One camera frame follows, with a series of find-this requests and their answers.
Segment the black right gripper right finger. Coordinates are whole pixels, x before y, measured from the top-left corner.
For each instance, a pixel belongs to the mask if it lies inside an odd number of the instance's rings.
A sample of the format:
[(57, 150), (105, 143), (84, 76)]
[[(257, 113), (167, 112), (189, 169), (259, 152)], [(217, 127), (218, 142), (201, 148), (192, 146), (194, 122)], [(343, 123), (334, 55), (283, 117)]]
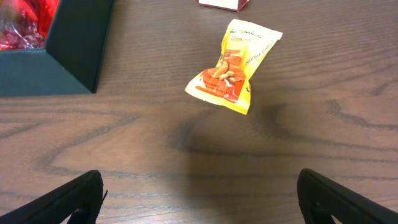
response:
[(397, 223), (397, 212), (340, 185), (311, 169), (297, 181), (298, 203), (306, 224)]

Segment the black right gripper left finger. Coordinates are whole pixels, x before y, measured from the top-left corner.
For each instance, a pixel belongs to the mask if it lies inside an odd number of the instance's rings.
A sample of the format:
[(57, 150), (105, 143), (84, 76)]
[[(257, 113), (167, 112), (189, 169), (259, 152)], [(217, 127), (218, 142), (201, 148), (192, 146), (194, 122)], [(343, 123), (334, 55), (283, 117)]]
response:
[(95, 224), (106, 197), (98, 170), (90, 170), (55, 190), (1, 216), (1, 223)]

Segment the dark green box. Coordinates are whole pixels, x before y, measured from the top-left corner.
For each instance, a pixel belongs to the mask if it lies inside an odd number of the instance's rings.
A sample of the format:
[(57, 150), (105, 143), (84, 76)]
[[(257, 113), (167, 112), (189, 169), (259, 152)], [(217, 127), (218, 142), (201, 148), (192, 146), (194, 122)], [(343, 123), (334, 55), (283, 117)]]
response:
[(95, 93), (114, 0), (61, 0), (43, 47), (1, 51), (1, 96)]

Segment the red Hacks candy bag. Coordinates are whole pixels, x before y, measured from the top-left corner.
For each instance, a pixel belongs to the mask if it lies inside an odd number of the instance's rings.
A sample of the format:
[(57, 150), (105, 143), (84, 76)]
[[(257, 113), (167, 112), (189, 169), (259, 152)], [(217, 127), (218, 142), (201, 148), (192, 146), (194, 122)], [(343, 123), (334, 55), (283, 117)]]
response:
[(1, 0), (1, 50), (44, 46), (59, 0)]

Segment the red Hello Panda box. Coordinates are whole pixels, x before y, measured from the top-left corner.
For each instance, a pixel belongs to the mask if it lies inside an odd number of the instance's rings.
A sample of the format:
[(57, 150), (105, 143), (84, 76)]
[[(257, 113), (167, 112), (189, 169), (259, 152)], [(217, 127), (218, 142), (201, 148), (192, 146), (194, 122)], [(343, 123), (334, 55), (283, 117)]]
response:
[(198, 0), (200, 6), (239, 12), (249, 0)]

